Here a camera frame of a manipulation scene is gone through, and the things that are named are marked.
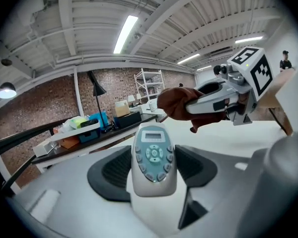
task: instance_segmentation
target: black table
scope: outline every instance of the black table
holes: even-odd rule
[[[59,147],[57,149],[54,149],[47,155],[35,158],[32,161],[32,164],[36,164],[40,172],[44,172],[44,167],[56,164],[66,159],[71,159],[73,157],[79,156],[82,154],[82,150],[90,152],[104,145],[108,145],[113,141],[119,140],[119,138],[116,139],[117,137],[122,138],[127,135],[130,135],[133,132],[137,131],[138,126],[142,122],[156,120],[158,118],[158,115],[142,114],[141,118],[142,120],[140,122],[134,123],[122,129],[109,131],[106,134],[101,133],[99,138],[96,138],[94,140],[88,141],[83,144],[77,144],[70,149],[66,149],[64,147]]]

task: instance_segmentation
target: brown glove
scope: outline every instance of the brown glove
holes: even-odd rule
[[[189,101],[196,100],[203,95],[193,88],[168,88],[158,96],[157,107],[163,109],[169,117],[175,120],[190,120],[193,125],[190,130],[196,133],[199,127],[219,122],[225,117],[224,112],[193,115],[186,111],[185,105]]]

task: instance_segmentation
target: white box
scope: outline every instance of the white box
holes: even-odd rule
[[[72,136],[75,136],[75,135],[78,135],[78,134],[82,134],[82,133],[85,133],[87,131],[97,129],[99,127],[100,127],[100,123],[98,121],[98,123],[95,123],[95,124],[92,124],[92,125],[80,128],[80,129],[74,129],[74,130],[71,130],[71,131],[68,131],[68,132],[65,132],[65,133],[56,133],[56,134],[54,134],[53,136],[50,137],[50,140],[51,141],[61,140],[63,138],[72,137]]]
[[[140,115],[143,114],[143,109],[141,108],[141,105],[133,107],[133,108],[129,108],[130,112],[139,112]]]
[[[33,151],[35,153],[36,157],[40,157],[43,155],[47,155],[49,152],[51,152],[54,149],[54,143],[51,142],[51,140],[45,139],[42,143],[38,144],[37,146],[33,147]]]

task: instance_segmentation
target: remote control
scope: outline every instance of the remote control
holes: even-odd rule
[[[132,147],[134,191],[141,197],[169,196],[176,190],[174,147],[163,124],[144,122]]]

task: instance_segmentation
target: black lamp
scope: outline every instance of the black lamp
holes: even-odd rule
[[[103,122],[103,125],[104,125],[104,133],[107,132],[107,129],[106,129],[106,125],[105,125],[105,122],[104,122],[104,118],[103,118],[103,115],[101,114],[101,110],[100,110],[100,106],[99,106],[99,102],[98,102],[98,97],[97,96],[100,96],[100,95],[103,95],[104,93],[106,93],[105,89],[101,87],[101,85],[97,82],[96,78],[95,78],[95,75],[92,71],[88,71],[87,72],[87,75],[90,79],[90,81],[92,82],[93,86],[94,86],[94,89],[93,89],[93,96],[96,97],[96,102],[97,102],[97,106],[98,106],[98,110],[99,110],[99,114],[100,114],[100,118],[101,118],[101,121]]]
[[[16,96],[16,90],[13,84],[11,84],[10,82],[6,82],[0,86],[1,99],[10,99],[14,96]]]

